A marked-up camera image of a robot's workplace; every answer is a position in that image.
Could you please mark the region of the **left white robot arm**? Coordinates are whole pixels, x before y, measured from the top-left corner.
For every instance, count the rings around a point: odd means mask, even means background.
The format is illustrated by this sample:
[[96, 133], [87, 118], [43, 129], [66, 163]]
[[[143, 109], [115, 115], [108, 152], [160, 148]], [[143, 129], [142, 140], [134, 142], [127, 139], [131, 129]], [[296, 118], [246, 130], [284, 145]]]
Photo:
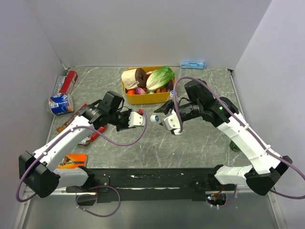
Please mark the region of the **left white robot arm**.
[[33, 153], [23, 152], [19, 156], [20, 182], [25, 183], [40, 198], [49, 196], [60, 187], [77, 186], [88, 192], [94, 187], [94, 175], [84, 167], [58, 169], [59, 163], [83, 139], [101, 126], [111, 124], [117, 131], [132, 126], [132, 109], [123, 111], [124, 99], [108, 91], [103, 99], [81, 109], [74, 120], [60, 134]]

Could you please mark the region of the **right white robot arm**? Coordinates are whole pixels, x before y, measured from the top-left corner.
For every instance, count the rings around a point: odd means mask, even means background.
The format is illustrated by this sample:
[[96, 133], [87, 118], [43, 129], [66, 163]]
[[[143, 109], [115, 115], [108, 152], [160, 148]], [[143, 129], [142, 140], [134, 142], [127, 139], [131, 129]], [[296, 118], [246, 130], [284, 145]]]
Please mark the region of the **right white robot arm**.
[[250, 161], [249, 166], [228, 167], [217, 165], [208, 174], [208, 184], [219, 190], [227, 184], [248, 186], [258, 195], [266, 195], [288, 169], [288, 156], [274, 152], [246, 124], [238, 108], [226, 97], [216, 99], [205, 81], [191, 80], [184, 86], [187, 103], [174, 107], [173, 99], [166, 101], [155, 113], [163, 113], [161, 125], [179, 135], [181, 124], [201, 117], [227, 135]]

